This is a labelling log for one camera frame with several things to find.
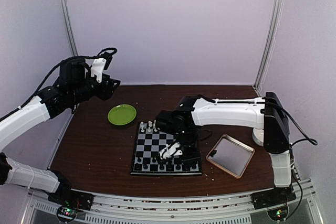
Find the black white chess board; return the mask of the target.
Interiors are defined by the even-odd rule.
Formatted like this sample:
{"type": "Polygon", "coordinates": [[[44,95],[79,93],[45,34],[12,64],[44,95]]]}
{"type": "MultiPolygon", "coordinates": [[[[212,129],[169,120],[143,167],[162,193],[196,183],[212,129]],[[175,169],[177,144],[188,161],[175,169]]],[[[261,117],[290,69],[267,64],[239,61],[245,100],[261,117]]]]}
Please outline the black white chess board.
{"type": "Polygon", "coordinates": [[[199,158],[191,162],[182,160],[181,145],[176,136],[161,132],[151,121],[139,122],[136,130],[131,175],[177,176],[201,175],[199,158]]]}

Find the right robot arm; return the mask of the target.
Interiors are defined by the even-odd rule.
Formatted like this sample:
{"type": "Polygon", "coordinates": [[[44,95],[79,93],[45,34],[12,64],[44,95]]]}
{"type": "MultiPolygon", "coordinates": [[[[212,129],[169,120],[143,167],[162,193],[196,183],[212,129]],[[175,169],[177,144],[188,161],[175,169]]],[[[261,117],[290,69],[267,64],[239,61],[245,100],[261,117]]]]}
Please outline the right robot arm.
{"type": "Polygon", "coordinates": [[[159,151],[158,161],[173,156],[180,156],[187,162],[198,159],[198,128],[206,125],[251,128],[253,137],[263,141],[263,147],[271,158],[275,188],[269,192],[269,199],[279,204],[289,196],[289,122],[275,93],[237,100],[211,99],[203,95],[183,97],[173,111],[162,110],[155,118],[156,129],[176,135],[174,143],[159,151]]]}

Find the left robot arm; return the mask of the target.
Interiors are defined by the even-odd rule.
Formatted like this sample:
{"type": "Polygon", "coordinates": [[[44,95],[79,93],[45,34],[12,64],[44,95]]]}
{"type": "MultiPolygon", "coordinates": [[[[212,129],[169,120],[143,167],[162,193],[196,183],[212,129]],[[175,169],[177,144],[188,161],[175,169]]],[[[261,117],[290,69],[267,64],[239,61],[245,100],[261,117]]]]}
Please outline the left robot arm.
{"type": "MultiPolygon", "coordinates": [[[[112,56],[105,54],[92,58],[70,57],[61,61],[56,68],[59,76],[53,85],[38,87],[37,91],[9,116],[1,119],[1,149],[13,140],[51,120],[67,109],[75,111],[77,106],[93,97],[103,101],[112,97],[119,80],[110,78],[104,71],[108,69],[112,56]]],[[[14,184],[54,193],[64,205],[71,205],[75,192],[62,185],[59,175],[17,162],[1,152],[1,184],[14,184]]]]}

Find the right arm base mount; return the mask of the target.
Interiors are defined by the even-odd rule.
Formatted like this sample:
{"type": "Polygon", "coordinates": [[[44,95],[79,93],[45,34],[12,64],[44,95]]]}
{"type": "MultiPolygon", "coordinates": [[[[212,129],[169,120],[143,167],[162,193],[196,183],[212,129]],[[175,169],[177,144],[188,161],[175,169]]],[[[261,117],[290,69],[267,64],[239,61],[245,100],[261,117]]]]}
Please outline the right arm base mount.
{"type": "Polygon", "coordinates": [[[285,204],[289,201],[295,200],[296,198],[297,197],[294,192],[286,192],[284,190],[276,191],[275,189],[251,194],[255,210],[285,204]]]}

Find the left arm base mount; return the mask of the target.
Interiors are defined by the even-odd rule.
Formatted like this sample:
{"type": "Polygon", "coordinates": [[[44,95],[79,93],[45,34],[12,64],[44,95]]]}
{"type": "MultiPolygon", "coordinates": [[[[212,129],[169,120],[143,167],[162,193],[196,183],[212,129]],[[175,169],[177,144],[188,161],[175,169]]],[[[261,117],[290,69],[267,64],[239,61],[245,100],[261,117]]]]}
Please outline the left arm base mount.
{"type": "Polygon", "coordinates": [[[94,198],[93,194],[74,190],[71,190],[68,196],[61,196],[57,193],[46,194],[48,195],[49,201],[74,210],[90,210],[94,198]]]}

